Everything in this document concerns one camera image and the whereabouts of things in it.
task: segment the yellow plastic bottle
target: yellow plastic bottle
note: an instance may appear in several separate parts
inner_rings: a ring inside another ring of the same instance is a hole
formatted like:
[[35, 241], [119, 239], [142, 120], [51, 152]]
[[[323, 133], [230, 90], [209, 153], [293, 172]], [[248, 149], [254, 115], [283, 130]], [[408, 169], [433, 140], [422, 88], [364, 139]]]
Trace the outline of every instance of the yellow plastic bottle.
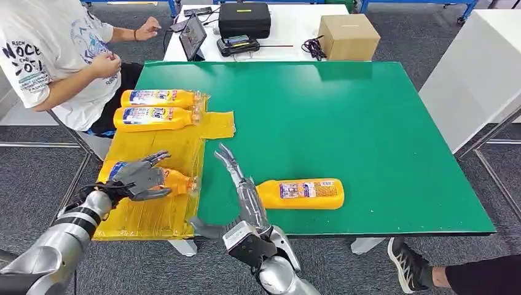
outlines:
[[338, 209], [342, 207], [342, 182], [334, 178], [268, 180], [257, 186], [268, 209]]
[[[127, 162], [114, 162], [109, 175], [104, 175], [103, 179], [110, 180], [112, 179], [116, 173], [127, 165]], [[157, 188], [162, 189], [164, 187], [168, 187], [172, 190], [171, 195], [181, 195], [181, 194], [189, 194], [191, 197], [196, 197], [201, 191], [201, 178], [198, 176], [188, 177], [184, 176], [181, 172], [169, 169], [158, 167], [163, 171], [163, 175], [165, 177], [164, 183], [158, 183]]]
[[127, 90], [121, 95], [121, 106], [174, 106], [187, 109], [196, 106], [207, 95], [187, 90]]
[[181, 172], [174, 169], [163, 168], [165, 174], [165, 187], [172, 190], [172, 194], [189, 194], [196, 197], [201, 191], [201, 180], [199, 177], [184, 176]]
[[123, 132], [176, 130], [199, 124], [202, 114], [203, 112], [198, 108], [191, 111], [150, 106], [119, 108], [114, 114], [114, 126], [118, 131]]

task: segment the graphic print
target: graphic print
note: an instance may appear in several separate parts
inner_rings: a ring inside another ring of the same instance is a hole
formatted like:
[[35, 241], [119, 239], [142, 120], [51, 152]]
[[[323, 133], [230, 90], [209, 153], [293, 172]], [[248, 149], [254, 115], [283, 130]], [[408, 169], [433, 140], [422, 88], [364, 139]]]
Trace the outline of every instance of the graphic print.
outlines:
[[[97, 27], [103, 27], [104, 24], [90, 14], [88, 10], [87, 17], [83, 20], [76, 20], [71, 24], [71, 40], [83, 61], [90, 65], [96, 56], [109, 52], [109, 49], [107, 44], [98, 36]], [[106, 85], [111, 85], [117, 80], [117, 74], [103, 80]]]
[[42, 52], [35, 45], [25, 41], [10, 41], [2, 53], [15, 67], [15, 75], [19, 77], [18, 83], [23, 91], [37, 93], [45, 89], [49, 83], [49, 74], [43, 65], [40, 56]]

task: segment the white t-shirt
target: white t-shirt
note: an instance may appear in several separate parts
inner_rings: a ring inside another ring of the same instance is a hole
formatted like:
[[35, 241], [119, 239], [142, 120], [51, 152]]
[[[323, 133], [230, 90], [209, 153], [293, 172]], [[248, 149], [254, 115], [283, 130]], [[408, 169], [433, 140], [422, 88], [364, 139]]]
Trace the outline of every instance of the white t-shirt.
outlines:
[[[79, 0], [0, 0], [0, 66], [26, 108], [41, 104], [48, 84], [89, 65], [107, 52], [113, 27]], [[53, 108], [69, 128], [86, 131], [121, 86], [121, 73], [96, 79]]]

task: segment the blue frame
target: blue frame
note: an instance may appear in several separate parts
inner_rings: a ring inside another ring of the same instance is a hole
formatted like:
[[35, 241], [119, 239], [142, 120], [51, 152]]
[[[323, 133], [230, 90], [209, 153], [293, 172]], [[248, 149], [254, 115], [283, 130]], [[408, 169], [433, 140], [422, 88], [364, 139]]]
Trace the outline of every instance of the blue frame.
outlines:
[[[122, 2], [122, 1], [136, 1], [139, 0], [80, 0], [81, 2]], [[155, 2], [168, 2], [170, 6], [170, 16], [175, 17], [178, 14], [177, 7], [181, 6], [181, 0], [153, 0]]]
[[367, 11], [367, 6], [369, 6], [370, 2], [373, 3], [435, 3], [435, 4], [466, 4], [467, 9], [463, 12], [460, 18], [458, 18], [459, 23], [463, 23], [472, 10], [476, 7], [478, 0], [361, 0], [360, 13], [364, 14]]
[[[248, 0], [252, 2], [295, 2], [309, 4], [325, 4], [326, 0]], [[225, 2], [236, 2], [235, 0], [213, 0], [213, 4], [222, 4]]]

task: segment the black case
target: black case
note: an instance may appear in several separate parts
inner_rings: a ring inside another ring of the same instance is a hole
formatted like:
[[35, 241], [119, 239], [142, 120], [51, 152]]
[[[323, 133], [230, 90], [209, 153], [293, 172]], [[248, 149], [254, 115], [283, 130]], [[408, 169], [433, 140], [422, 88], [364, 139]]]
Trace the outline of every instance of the black case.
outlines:
[[266, 3], [224, 3], [219, 11], [222, 38], [248, 35], [264, 39], [270, 35], [272, 18]]

